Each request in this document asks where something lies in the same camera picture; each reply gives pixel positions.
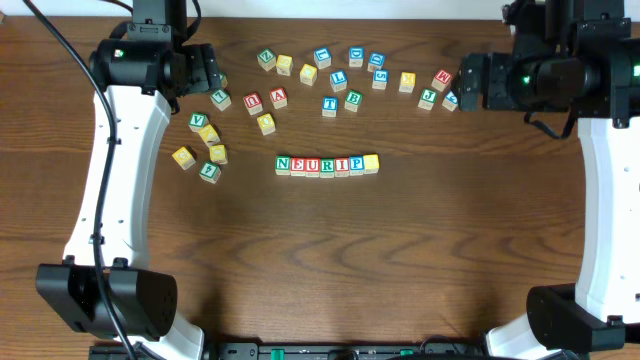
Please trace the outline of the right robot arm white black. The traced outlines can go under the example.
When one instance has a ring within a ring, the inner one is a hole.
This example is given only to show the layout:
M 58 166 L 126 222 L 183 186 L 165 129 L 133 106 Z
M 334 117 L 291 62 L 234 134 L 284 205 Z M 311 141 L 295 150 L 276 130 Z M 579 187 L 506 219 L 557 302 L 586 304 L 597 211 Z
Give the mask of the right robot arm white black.
M 511 19 L 511 53 L 471 54 L 453 91 L 460 108 L 567 112 L 585 170 L 585 244 L 576 282 L 537 286 L 519 318 L 490 330 L 487 353 L 553 359 L 639 340 L 639 42 L 609 11 L 549 24 Z

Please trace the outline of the green R block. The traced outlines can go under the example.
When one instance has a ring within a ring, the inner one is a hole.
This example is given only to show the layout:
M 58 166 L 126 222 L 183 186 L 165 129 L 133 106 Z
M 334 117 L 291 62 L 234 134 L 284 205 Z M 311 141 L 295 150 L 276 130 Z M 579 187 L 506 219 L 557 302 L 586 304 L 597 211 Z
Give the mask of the green R block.
M 320 177 L 335 177 L 335 160 L 333 158 L 323 158 L 320 160 Z

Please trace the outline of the yellow S block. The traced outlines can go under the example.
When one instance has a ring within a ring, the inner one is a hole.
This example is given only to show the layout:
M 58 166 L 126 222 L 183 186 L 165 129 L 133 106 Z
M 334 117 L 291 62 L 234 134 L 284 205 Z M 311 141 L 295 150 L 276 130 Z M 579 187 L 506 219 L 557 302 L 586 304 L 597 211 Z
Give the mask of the yellow S block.
M 367 154 L 363 156 L 364 173 L 375 174 L 380 169 L 379 156 L 377 154 Z

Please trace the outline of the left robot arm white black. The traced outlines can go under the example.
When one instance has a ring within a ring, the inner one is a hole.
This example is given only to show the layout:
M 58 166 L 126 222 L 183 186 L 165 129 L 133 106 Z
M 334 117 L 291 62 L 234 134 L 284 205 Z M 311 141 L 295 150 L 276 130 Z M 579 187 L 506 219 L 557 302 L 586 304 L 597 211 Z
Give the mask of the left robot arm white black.
M 212 45 L 106 39 L 91 54 L 98 87 L 81 210 L 58 264 L 36 290 L 75 332 L 156 359 L 203 359 L 204 331 L 177 311 L 173 276 L 149 268 L 149 202 L 159 146 L 178 98 L 220 87 Z

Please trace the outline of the blue P block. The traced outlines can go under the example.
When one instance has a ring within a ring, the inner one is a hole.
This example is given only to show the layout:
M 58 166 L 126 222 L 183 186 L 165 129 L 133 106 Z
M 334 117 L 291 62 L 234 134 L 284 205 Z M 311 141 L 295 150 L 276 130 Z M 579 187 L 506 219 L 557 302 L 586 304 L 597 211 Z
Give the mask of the blue P block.
M 362 156 L 351 156 L 349 158 L 349 174 L 351 176 L 360 176 L 364 174 L 364 171 L 364 158 Z

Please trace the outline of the red E block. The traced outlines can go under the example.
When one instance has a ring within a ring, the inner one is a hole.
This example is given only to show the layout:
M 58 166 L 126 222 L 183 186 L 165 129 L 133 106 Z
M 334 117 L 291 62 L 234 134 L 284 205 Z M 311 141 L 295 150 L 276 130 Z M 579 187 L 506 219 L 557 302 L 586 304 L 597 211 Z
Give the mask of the red E block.
M 305 177 L 305 158 L 292 157 L 290 159 L 290 175 Z

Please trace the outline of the red I block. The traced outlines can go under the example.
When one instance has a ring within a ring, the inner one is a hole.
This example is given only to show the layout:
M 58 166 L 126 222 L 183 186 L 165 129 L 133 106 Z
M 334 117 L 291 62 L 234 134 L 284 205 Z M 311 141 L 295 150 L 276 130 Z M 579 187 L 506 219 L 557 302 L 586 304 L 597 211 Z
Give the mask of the red I block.
M 350 176 L 350 161 L 348 157 L 334 159 L 334 174 L 336 177 Z

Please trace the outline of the green N block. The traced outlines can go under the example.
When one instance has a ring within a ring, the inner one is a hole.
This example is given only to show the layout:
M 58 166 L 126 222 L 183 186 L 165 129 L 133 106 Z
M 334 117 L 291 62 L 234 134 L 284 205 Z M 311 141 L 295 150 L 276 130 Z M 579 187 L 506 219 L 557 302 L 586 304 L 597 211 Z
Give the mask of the green N block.
M 289 176 L 291 174 L 291 158 L 289 156 L 276 157 L 275 173 L 279 176 Z

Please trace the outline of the yellow C block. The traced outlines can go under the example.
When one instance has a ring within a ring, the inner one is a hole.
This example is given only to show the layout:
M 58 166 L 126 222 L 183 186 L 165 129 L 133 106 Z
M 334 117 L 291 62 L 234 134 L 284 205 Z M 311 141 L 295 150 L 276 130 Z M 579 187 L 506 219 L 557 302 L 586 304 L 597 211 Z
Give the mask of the yellow C block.
M 224 144 L 216 144 L 209 148 L 210 161 L 215 164 L 227 164 L 228 153 Z

